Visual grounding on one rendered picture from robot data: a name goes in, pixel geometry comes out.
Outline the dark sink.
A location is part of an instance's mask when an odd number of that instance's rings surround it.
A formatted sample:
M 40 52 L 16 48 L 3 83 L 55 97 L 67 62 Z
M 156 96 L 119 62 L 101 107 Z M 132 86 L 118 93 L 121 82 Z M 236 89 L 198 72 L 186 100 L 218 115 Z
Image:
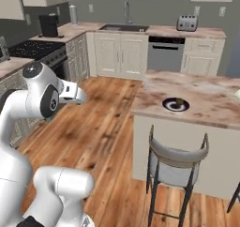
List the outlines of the dark sink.
M 134 25 L 134 24 L 116 24 L 107 23 L 99 30 L 102 31 L 128 31 L 128 32 L 146 32 L 150 26 L 148 25 Z

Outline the silver tap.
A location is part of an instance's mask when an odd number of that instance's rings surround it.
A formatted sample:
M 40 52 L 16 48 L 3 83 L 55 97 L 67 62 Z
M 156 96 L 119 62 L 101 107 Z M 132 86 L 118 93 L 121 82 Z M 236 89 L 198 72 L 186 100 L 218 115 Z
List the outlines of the silver tap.
M 125 15 L 125 23 L 132 24 L 132 20 L 130 19 L 130 6 L 129 1 L 126 1 L 124 4 L 124 15 Z

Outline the black coffee machine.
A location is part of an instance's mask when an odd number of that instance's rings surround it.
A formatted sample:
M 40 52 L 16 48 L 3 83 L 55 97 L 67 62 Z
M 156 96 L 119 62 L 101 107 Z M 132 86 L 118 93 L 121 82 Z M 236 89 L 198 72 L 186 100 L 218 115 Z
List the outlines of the black coffee machine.
M 55 13 L 38 16 L 41 35 L 47 38 L 60 38 L 57 25 L 59 24 L 59 16 Z

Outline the cream corner base cupboard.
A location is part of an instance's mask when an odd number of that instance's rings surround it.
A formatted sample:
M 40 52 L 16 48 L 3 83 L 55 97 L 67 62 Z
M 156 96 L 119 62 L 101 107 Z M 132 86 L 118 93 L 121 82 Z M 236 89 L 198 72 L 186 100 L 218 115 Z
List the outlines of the cream corner base cupboard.
M 66 47 L 69 78 L 73 82 L 81 83 L 89 76 L 86 34 L 69 41 Z

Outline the grey bar stool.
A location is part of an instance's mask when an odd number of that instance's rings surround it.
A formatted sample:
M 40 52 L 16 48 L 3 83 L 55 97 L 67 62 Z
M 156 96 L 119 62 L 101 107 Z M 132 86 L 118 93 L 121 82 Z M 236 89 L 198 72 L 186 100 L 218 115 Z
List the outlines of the grey bar stool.
M 151 191 L 148 227 L 151 227 L 153 215 L 156 214 L 155 202 L 159 184 L 181 188 L 185 191 L 184 202 L 177 217 L 178 227 L 183 227 L 188 202 L 198 179 L 200 164 L 208 152 L 207 133 L 204 134 L 200 149 L 186 151 L 161 144 L 154 137 L 154 126 L 151 126 L 146 174 L 146 191 Z

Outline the cream sink base cupboards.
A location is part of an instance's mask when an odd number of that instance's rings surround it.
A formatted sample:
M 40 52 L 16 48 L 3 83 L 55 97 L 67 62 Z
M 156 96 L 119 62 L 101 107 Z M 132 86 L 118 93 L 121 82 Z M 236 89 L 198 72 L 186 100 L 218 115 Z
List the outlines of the cream sink base cupboards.
M 147 69 L 148 36 L 137 33 L 87 32 L 90 75 L 141 80 Z

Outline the cream kitchen island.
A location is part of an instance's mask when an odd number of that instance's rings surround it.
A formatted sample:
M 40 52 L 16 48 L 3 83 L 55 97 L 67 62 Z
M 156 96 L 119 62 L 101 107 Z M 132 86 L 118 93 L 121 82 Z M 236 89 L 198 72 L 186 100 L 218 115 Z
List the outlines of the cream kitchen island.
M 151 126 L 162 144 L 188 151 L 198 149 L 207 133 L 209 154 L 194 190 L 230 199 L 240 182 L 240 100 L 234 96 L 239 89 L 240 79 L 149 70 L 132 105 L 132 177 L 146 179 Z M 168 111 L 162 106 L 166 98 L 182 98 L 190 107 Z

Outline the black plate with food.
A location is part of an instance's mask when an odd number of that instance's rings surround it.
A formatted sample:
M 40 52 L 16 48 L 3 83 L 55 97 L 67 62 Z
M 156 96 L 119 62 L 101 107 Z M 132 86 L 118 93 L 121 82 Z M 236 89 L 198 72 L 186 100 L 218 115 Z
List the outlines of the black plate with food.
M 189 103 L 182 98 L 166 98 L 162 101 L 162 106 L 171 112 L 184 112 L 189 109 Z

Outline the white paper towel roll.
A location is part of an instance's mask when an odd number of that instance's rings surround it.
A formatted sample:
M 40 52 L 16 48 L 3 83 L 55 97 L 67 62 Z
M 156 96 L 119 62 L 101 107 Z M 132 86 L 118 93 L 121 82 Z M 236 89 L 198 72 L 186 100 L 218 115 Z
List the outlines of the white paper towel roll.
M 69 14 L 72 24 L 78 23 L 78 14 L 77 14 L 77 8 L 74 5 L 69 6 Z

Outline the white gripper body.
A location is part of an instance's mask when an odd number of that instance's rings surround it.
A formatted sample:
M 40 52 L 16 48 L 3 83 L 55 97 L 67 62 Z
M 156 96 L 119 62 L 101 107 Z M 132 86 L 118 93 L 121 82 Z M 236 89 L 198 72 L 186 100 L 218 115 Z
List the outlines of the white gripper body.
M 76 83 L 65 83 L 59 95 L 60 103 L 84 104 L 87 100 L 85 92 Z

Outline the dark bar stool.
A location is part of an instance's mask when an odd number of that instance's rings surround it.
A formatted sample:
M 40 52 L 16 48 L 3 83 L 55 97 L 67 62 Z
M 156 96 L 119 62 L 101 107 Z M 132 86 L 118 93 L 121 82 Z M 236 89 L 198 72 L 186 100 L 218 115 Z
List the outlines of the dark bar stool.
M 240 182 L 238 183 L 238 186 L 229 202 L 227 213 L 231 212 L 233 205 L 235 204 L 236 201 L 238 201 L 240 204 Z

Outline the cream drawer base cupboard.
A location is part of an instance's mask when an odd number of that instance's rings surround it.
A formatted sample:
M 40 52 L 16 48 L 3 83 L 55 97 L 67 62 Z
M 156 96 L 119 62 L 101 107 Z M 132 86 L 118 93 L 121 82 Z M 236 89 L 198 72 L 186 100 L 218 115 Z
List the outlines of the cream drawer base cupboard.
M 216 76 L 224 44 L 224 39 L 186 38 L 181 72 Z

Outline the black stove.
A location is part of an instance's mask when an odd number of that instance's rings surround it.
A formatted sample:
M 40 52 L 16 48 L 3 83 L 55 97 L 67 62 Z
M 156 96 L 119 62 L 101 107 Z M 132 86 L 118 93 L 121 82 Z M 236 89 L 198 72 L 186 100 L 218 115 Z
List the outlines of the black stove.
M 57 77 L 68 79 L 68 56 L 64 42 L 26 40 L 8 49 L 11 57 L 29 58 L 47 65 Z

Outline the silver toaster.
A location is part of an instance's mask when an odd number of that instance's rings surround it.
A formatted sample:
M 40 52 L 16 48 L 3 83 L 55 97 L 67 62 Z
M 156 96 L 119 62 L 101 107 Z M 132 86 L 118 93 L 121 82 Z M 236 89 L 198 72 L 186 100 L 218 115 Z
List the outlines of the silver toaster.
M 195 15 L 181 15 L 177 19 L 176 29 L 178 31 L 195 32 L 198 27 L 198 17 Z

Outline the grey dishwasher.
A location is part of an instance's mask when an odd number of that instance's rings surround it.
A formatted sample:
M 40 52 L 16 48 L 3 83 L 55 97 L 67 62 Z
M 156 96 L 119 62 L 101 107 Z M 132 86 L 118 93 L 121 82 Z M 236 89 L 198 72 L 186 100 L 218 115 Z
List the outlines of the grey dishwasher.
M 147 68 L 156 71 L 179 72 L 185 40 L 185 38 L 150 36 Z

